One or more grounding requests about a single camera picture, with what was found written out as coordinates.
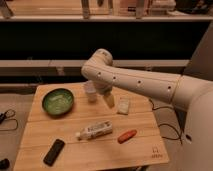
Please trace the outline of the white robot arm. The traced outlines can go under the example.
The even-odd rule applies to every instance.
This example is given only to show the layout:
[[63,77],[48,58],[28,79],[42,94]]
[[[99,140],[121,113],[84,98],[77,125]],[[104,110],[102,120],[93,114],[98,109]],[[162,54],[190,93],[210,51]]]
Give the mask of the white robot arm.
[[213,171],[213,81],[117,68],[105,49],[97,49],[83,64],[81,73],[102,95],[115,86],[185,111],[181,171]]

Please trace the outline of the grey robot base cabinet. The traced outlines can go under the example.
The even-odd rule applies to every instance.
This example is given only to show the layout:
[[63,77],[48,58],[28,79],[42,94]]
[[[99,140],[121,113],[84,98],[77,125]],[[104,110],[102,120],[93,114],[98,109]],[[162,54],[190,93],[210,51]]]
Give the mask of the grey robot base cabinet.
[[213,81],[213,21],[199,42],[184,74],[199,79]]

